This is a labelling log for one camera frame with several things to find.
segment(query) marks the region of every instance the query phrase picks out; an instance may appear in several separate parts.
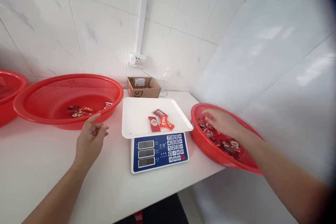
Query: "digital scale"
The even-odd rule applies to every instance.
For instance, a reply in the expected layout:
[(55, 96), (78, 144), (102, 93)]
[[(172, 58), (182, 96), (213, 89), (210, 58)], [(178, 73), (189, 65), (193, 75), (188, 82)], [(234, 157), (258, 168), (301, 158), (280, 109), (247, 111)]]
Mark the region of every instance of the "digital scale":
[(189, 160), (185, 133), (145, 136), (131, 141), (133, 174)]
[[(171, 131), (161, 128), (152, 132), (148, 116), (160, 109), (174, 124)], [(189, 160), (185, 132), (193, 126), (173, 99), (124, 98), (122, 108), (122, 135), (131, 140), (131, 173), (137, 174)]]

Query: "power socket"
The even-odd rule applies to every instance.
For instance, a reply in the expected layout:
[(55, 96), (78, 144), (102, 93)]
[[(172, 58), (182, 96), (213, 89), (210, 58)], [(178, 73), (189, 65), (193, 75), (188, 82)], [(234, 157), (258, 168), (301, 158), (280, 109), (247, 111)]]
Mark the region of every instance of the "power socket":
[(135, 68), (145, 68), (147, 63), (147, 56), (143, 54), (129, 54), (129, 65)]

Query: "scale display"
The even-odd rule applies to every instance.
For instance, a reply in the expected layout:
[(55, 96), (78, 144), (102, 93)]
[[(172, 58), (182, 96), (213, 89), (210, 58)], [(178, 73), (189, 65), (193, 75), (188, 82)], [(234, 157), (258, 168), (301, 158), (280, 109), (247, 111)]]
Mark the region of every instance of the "scale display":
[(185, 133), (134, 138), (131, 145), (133, 174), (189, 160)]

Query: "floor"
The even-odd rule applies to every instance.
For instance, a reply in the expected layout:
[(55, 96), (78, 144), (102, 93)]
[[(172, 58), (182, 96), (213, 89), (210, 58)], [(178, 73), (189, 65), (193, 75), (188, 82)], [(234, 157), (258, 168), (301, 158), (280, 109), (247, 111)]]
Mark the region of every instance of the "floor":
[(189, 188), (186, 188), (179, 191), (177, 194), (180, 198), (189, 224), (205, 224), (201, 211), (194, 200), (192, 191)]

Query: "red plastic basket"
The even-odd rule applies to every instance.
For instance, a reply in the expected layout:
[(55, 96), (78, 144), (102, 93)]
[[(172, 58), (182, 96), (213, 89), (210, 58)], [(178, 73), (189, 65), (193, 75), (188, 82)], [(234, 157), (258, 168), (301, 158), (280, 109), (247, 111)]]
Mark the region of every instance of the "red plastic basket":
[(88, 106), (103, 109), (96, 122), (110, 117), (124, 96), (124, 90), (115, 80), (92, 74), (61, 75), (37, 82), (14, 100), (14, 109), (22, 118), (40, 124), (53, 125), (60, 129), (79, 130), (88, 117), (71, 118), (66, 113), (69, 106)]
[(198, 103), (195, 104), (191, 109), (191, 123), (194, 124), (194, 129), (190, 132), (191, 136), (196, 143), (196, 145), (201, 149), (201, 151), (207, 155), (211, 160), (216, 162), (217, 164), (220, 164), (222, 166), (225, 166), (227, 168), (232, 169), (244, 169), (252, 173), (261, 174), (258, 166), (254, 162), (252, 156), (247, 152), (247, 150), (242, 147), (242, 152), (239, 155), (239, 161), (235, 160), (234, 158), (230, 157), (228, 154), (226, 154), (224, 151), (219, 149), (201, 130), (198, 123), (196, 122), (196, 119), (202, 118), (203, 114), (202, 112), (205, 109), (218, 109), (220, 111), (223, 111), (229, 115), (231, 115), (233, 118), (237, 120), (242, 126), (244, 126), (246, 129), (252, 131), (254, 134), (258, 135), (261, 139), (263, 139), (250, 125), (245, 123), (243, 120), (235, 116), (234, 114), (230, 113), (229, 111), (226, 111), (220, 107), (217, 107), (215, 105), (207, 104), (207, 103)]
[(0, 69), (0, 127), (17, 116), (13, 100), (28, 85), (29, 82), (23, 75)]

